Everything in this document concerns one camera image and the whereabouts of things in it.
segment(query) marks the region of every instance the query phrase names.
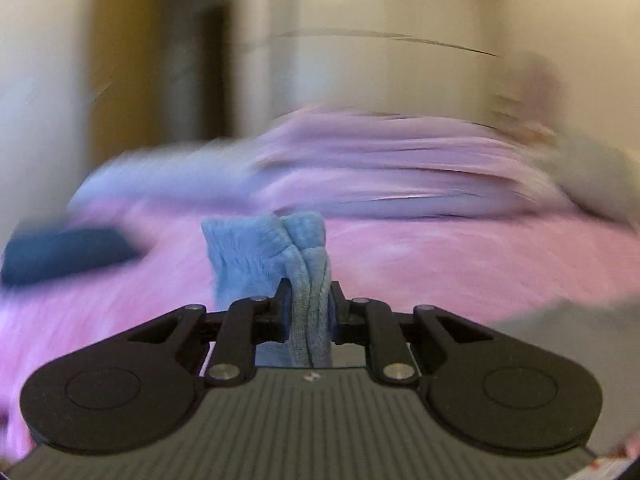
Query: dark blue cloth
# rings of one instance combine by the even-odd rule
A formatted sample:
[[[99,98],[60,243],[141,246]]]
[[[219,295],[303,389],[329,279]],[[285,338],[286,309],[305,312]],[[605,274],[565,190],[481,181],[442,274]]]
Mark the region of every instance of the dark blue cloth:
[[[140,257],[113,228],[40,230],[9,241],[0,280],[4,286],[33,285]]]

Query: pink object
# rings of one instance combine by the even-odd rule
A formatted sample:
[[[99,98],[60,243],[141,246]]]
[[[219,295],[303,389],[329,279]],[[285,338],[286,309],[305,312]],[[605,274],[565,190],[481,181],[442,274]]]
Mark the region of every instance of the pink object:
[[[99,202],[78,224],[116,223],[148,247],[139,263],[0,292],[0,456],[32,446],[19,394],[46,362],[187,303],[212,304],[214,277],[200,221],[207,209]],[[333,277],[347,297],[409,312],[431,303],[492,323],[559,297],[598,303],[638,290],[640,238],[587,216],[509,221],[327,221]]]

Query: pink bedspread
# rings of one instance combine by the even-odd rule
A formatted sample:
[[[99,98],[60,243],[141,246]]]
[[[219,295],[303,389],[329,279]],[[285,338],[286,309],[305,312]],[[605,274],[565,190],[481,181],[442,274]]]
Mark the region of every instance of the pink bedspread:
[[[31,447],[18,396],[44,363],[187,303],[212,304],[200,221],[210,211],[93,206],[76,221],[116,221],[151,247],[139,263],[0,292],[0,456]],[[347,297],[408,312],[432,303],[479,322],[560,296],[586,303],[640,288],[640,238],[586,216],[516,220],[329,220],[333,277]]]

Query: ribbed gray panel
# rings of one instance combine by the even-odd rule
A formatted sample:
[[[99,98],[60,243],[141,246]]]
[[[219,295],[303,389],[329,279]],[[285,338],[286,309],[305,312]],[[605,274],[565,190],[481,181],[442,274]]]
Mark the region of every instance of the ribbed gray panel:
[[[239,388],[211,390],[166,439],[113,456],[39,447],[11,480],[562,480],[580,449],[524,460],[492,455],[440,428],[410,390],[366,370],[264,368]]]

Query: blue cloth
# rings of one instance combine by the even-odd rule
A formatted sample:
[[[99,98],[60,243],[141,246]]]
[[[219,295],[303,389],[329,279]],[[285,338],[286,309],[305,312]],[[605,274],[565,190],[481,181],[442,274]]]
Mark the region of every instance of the blue cloth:
[[[4,286],[26,286],[141,258],[111,228],[49,228],[16,234],[4,250]]]
[[[259,345],[256,364],[330,366],[326,301],[331,278],[322,217],[216,218],[203,222],[202,231],[217,275],[218,308],[251,296],[271,297],[281,279],[291,282],[289,340]]]

